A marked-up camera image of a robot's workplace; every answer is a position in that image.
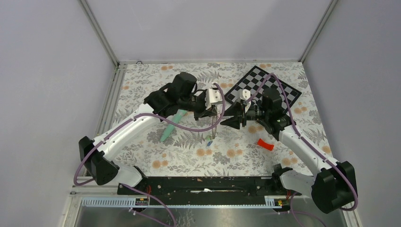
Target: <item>table surface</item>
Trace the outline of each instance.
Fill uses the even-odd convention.
[[[208,88],[212,81],[216,81],[227,92],[254,65],[275,73],[278,78],[302,92],[291,107],[294,120],[315,144],[331,155],[305,70],[299,62],[128,65],[113,126],[136,110],[150,92],[171,82],[182,71],[198,79],[199,89]],[[180,124],[201,129],[211,125],[211,118],[196,122],[193,114],[188,112]],[[208,148],[205,138],[210,131],[195,133],[175,129],[169,138],[160,142],[166,126],[163,122],[133,139],[115,161],[138,166],[148,176],[268,176],[273,172],[273,166],[279,163],[311,175],[293,151],[275,141],[258,123],[247,122],[247,126],[241,130],[219,125],[217,136]],[[259,147],[257,141],[260,138],[274,144],[274,150]]]

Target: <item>robotic arm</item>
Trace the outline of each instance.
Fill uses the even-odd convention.
[[[273,173],[273,178],[277,179],[280,187],[312,197],[318,208],[325,213],[354,200],[349,187],[327,164],[327,161],[336,163],[356,190],[352,165],[348,162],[339,163],[324,152],[321,152],[324,154],[322,157],[315,154],[300,139],[293,127],[295,126],[292,124],[293,121],[284,113],[281,107],[282,99],[277,90],[269,88],[264,90],[262,101],[256,104],[246,102],[250,97],[250,91],[240,90],[239,93],[239,99],[224,113],[224,116],[232,117],[221,124],[240,129],[240,125],[245,126],[247,120],[257,121],[275,139],[293,150],[313,173],[313,176],[306,176],[288,167],[280,169]],[[79,141],[81,160],[94,150],[84,165],[98,185],[114,181],[135,186],[142,180],[139,170],[113,162],[132,138],[160,123],[159,119],[174,115],[178,109],[193,111],[195,120],[206,116],[216,116],[216,105],[222,103],[222,100],[223,97],[217,89],[197,90],[196,78],[189,73],[181,72],[172,83],[168,83],[146,97],[136,111],[114,128],[93,140],[88,137],[82,138]],[[315,149],[320,150],[308,138],[304,137],[304,139]]]

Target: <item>orange flower print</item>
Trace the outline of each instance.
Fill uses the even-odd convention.
[[[235,151],[233,149],[229,149],[227,151],[227,156],[228,157],[235,157]]]
[[[301,110],[301,109],[299,109],[298,107],[297,107],[297,108],[295,108],[295,110],[294,110],[294,111],[295,111],[295,113],[296,113],[296,114],[300,114],[300,113],[302,113],[302,110]]]
[[[156,160],[156,161],[154,161],[153,163],[152,163],[152,167],[153,168],[155,168],[155,169],[159,169],[160,168],[160,161],[159,160]]]
[[[253,126],[253,125],[249,126],[248,132],[249,132],[250,134],[255,134],[255,133],[256,133],[256,127]]]
[[[285,166],[289,166],[290,164],[291,164],[291,162],[289,161],[289,159],[288,158],[283,158],[283,160],[281,161],[282,163],[283,163],[283,165],[285,165]]]
[[[323,150],[324,152],[326,152],[326,154],[330,154],[330,153],[331,153],[331,149],[330,149],[329,146],[323,146],[323,147],[322,147],[322,150]]]
[[[204,149],[197,149],[196,150],[196,155],[199,157],[202,157],[205,155],[205,150]]]

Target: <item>cable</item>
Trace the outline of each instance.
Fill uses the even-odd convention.
[[[288,109],[289,117],[290,117],[290,120],[291,120],[292,128],[294,129],[295,133],[314,153],[316,153],[320,158],[325,160],[326,157],[323,154],[321,154],[316,148],[314,148],[314,146],[312,146],[312,144],[309,143],[304,137],[302,137],[301,133],[296,128],[296,125],[295,125],[295,122],[294,122],[294,118],[292,117],[291,108],[290,108],[290,105],[289,105],[289,102],[288,102],[288,99],[287,99],[287,95],[285,93],[285,90],[284,90],[279,78],[277,78],[277,76],[274,73],[268,74],[265,77],[265,79],[263,79],[263,81],[260,84],[260,86],[258,87],[258,89],[255,91],[255,93],[248,100],[246,100],[246,102],[248,103],[248,102],[252,101],[253,98],[255,98],[255,96],[259,93],[260,89],[263,87],[263,85],[266,83],[266,81],[268,80],[268,78],[270,76],[272,76],[277,81],[277,83],[279,84],[279,87],[280,87],[280,89],[282,91],[282,94],[284,96],[284,101],[287,104],[287,109]],[[347,184],[347,186],[351,190],[352,195],[354,196],[354,205],[351,208],[340,208],[340,209],[344,210],[344,211],[353,211],[353,210],[355,210],[357,208],[357,206],[358,206],[358,195],[357,195],[357,192],[355,191],[354,187],[351,185],[351,182],[349,182],[349,180],[346,178],[346,176],[331,161],[326,160],[326,163],[329,164],[342,177],[342,179],[345,181],[345,183]]]
[[[156,115],[156,114],[151,114],[151,113],[143,113],[143,114],[140,113],[140,114],[136,115],[135,117],[133,117],[133,119],[137,119],[137,118],[140,118],[140,117],[143,117],[143,116],[151,116],[151,117],[156,117],[156,118],[158,118],[158,119],[161,119],[161,120],[163,120],[163,121],[166,121],[166,122],[169,123],[169,124],[172,124],[172,125],[174,125],[174,126],[176,126],[176,127],[178,127],[178,128],[181,128],[181,129],[184,129],[184,130],[187,130],[187,131],[194,131],[194,132],[209,131],[210,129],[213,129],[213,128],[217,127],[217,125],[218,125],[218,124],[220,123],[220,121],[223,119],[224,112],[225,112],[225,110],[226,110],[226,100],[225,100],[225,98],[224,98],[224,92],[223,92],[223,90],[221,89],[221,87],[220,87],[217,83],[213,83],[213,85],[215,85],[215,86],[217,87],[218,91],[220,92],[220,95],[221,95],[221,98],[222,98],[222,101],[223,101],[223,104],[222,104],[222,105],[223,105],[223,108],[222,108],[222,110],[221,110],[220,117],[217,119],[217,121],[216,121],[214,124],[212,124],[211,126],[205,128],[205,129],[191,129],[191,128],[187,128],[187,127],[181,126],[181,125],[179,125],[179,124],[177,124],[177,123],[174,123],[174,122],[172,122],[171,120],[166,119],[166,118],[164,118],[164,117],[162,117],[162,116],[159,116],[159,115]],[[85,181],[85,182],[78,183],[78,175],[79,175],[79,172],[81,171],[82,167],[84,166],[85,162],[89,159],[89,157],[93,154],[93,152],[94,152],[95,150],[97,150],[103,143],[106,143],[106,140],[110,139],[110,137],[112,137],[116,132],[118,132],[118,130],[120,130],[121,128],[123,128],[125,125],[127,125],[128,123],[134,121],[133,119],[130,118],[130,119],[126,120],[125,122],[123,122],[121,125],[117,126],[113,131],[111,131],[111,132],[105,137],[104,142],[103,142],[103,141],[100,141],[99,143],[97,143],[97,144],[87,153],[87,155],[85,155],[85,157],[82,159],[81,163],[79,164],[79,166],[78,166],[78,168],[77,168],[77,170],[75,171],[75,174],[74,174],[74,179],[73,179],[73,181],[74,181],[74,184],[75,184],[76,186],[83,186],[83,185],[85,185],[85,184],[87,184],[87,183],[89,183],[89,182],[91,182],[91,181],[94,181],[94,179],[92,178],[92,179],[87,180],[87,181]],[[141,191],[139,191],[139,190],[137,190],[137,189],[135,189],[135,188],[132,188],[132,187],[126,185],[126,184],[122,184],[122,185],[124,185],[125,187],[131,189],[131,190],[134,191],[134,192],[137,192],[137,193],[140,193],[140,194],[143,194],[143,195],[146,195],[146,196],[148,196],[148,197],[150,197],[150,198],[155,199],[155,200],[156,200],[157,202],[159,202],[159,203],[167,210],[167,212],[171,215],[171,217],[173,218],[174,227],[177,225],[176,220],[175,220],[175,217],[174,217],[174,215],[172,214],[171,210],[170,210],[161,200],[159,200],[158,198],[156,198],[156,197],[153,196],[153,195],[150,195],[150,194],[145,193],[145,192],[141,192]],[[138,212],[138,214],[139,214],[139,215],[142,215],[142,216],[144,216],[144,217],[147,217],[147,218],[149,218],[149,219],[152,219],[152,220],[154,220],[154,221],[156,221],[157,223],[160,223],[160,224],[162,224],[162,225],[171,227],[171,226],[169,226],[169,225],[167,225],[167,224],[165,224],[165,223],[163,223],[163,222],[161,222],[161,221],[159,221],[159,220],[157,220],[157,219],[155,219],[155,218],[153,218],[153,217],[150,217],[150,216],[148,216],[148,215],[146,215],[146,214],[142,214],[142,213],[140,213],[140,212]]]
[[[291,196],[291,201],[289,202],[290,211],[291,211],[292,215],[294,216],[295,221],[297,221],[298,224],[299,224],[300,226],[305,227],[304,225],[302,225],[302,223],[301,223],[301,222],[298,220],[298,218],[295,216],[296,213],[298,213],[298,214],[305,214],[305,215],[308,215],[308,216],[310,216],[310,217],[313,217],[313,218],[317,219],[318,221],[320,221],[320,223],[323,224],[324,227],[327,227],[327,225],[323,222],[323,220],[321,220],[318,216],[316,216],[316,215],[314,215],[314,214],[311,214],[311,213],[308,213],[308,212],[302,212],[302,211],[294,211],[294,209],[293,209],[293,207],[292,207],[292,201],[294,200],[294,196],[295,196],[296,194],[298,194],[298,193],[295,192],[294,194],[292,194],[292,196]]]

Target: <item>gray wall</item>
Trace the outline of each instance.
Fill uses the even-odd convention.
[[[88,0],[121,61],[298,59],[330,0]]]
[[[0,2],[0,226],[57,225],[112,71],[78,1]]]
[[[333,154],[357,174],[364,227],[399,226],[401,1],[341,1],[305,70]]]

